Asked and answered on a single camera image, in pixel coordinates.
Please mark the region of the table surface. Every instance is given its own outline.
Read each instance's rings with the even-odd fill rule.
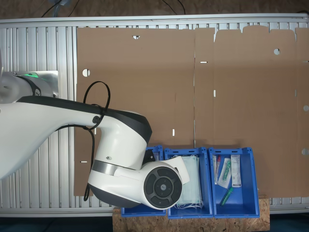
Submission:
[[[250,232],[269,231],[269,198],[259,193],[260,218],[193,218],[193,219],[168,219],[164,217],[121,217],[119,208],[112,214],[114,232],[143,231],[143,232]]]

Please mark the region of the hole in cardboard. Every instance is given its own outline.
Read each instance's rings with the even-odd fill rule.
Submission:
[[[83,70],[83,76],[85,76],[85,77],[90,76],[90,70],[89,69],[84,69]]]
[[[304,111],[305,111],[305,112],[308,112],[308,111],[309,111],[309,106],[305,105],[305,106],[304,106]]]
[[[302,149],[301,154],[303,154],[304,156],[309,155],[309,149],[307,148]]]
[[[275,55],[279,55],[279,54],[280,54],[280,49],[276,48],[276,49],[274,50],[274,53],[275,53]]]

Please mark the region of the green syringe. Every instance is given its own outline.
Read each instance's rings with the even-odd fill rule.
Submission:
[[[227,176],[228,176],[228,173],[229,173],[229,171],[230,171],[230,167],[231,167],[231,161],[229,160],[229,161],[226,163],[226,168],[225,168],[225,171],[224,171],[223,176],[222,176],[222,180],[223,180],[223,181],[226,181]]]
[[[220,202],[220,206],[223,206],[225,204],[225,202],[227,201],[227,199],[230,197],[231,193],[233,192],[233,187],[230,187],[229,190],[226,192],[226,194],[224,195],[224,197],[222,198],[221,202]]]

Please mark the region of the robot logo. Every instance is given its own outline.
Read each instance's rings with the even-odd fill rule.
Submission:
[[[35,96],[40,96],[40,95],[41,95],[41,92],[38,89],[36,89],[35,90]]]
[[[92,122],[93,123],[98,123],[100,120],[100,118],[98,116],[94,116],[93,119],[92,119]]]

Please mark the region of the silver band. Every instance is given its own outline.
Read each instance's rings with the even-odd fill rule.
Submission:
[[[107,175],[114,175],[115,171],[118,168],[122,168],[121,166],[117,166],[114,164],[110,164],[110,163],[105,163],[99,160],[94,160],[93,165],[92,165],[92,170],[99,172],[99,173],[104,173]]]

